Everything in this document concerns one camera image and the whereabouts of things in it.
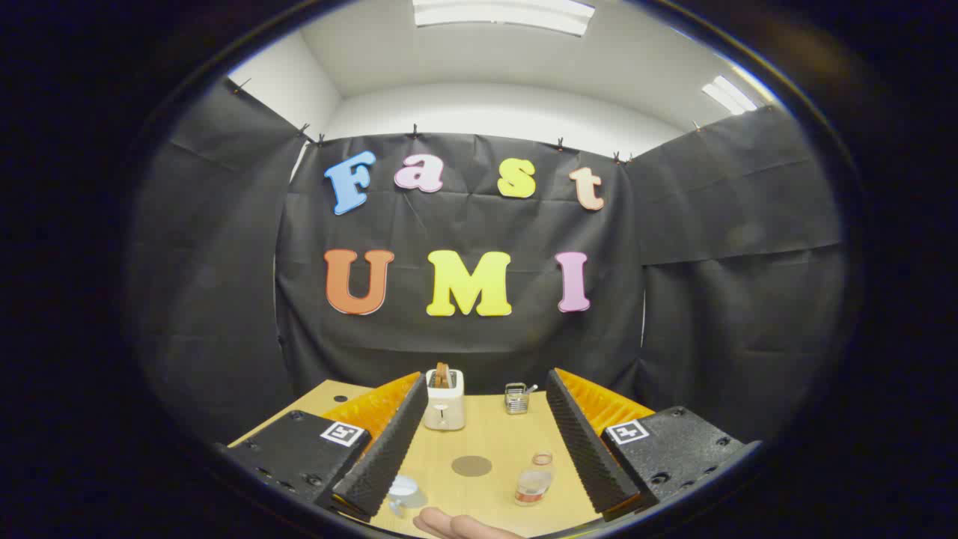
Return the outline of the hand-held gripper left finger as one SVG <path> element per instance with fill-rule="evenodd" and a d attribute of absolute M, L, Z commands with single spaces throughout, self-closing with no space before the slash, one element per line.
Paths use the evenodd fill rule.
<path fill-rule="evenodd" d="M 322 414 L 292 409 L 220 453 L 281 497 L 370 522 L 427 408 L 421 372 Z"/>

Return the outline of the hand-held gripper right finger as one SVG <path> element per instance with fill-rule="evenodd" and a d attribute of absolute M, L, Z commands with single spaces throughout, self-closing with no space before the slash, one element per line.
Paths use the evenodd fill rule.
<path fill-rule="evenodd" d="M 705 487 L 760 447 L 688 407 L 654 412 L 560 368 L 548 374 L 546 399 L 589 501 L 608 521 Z"/>

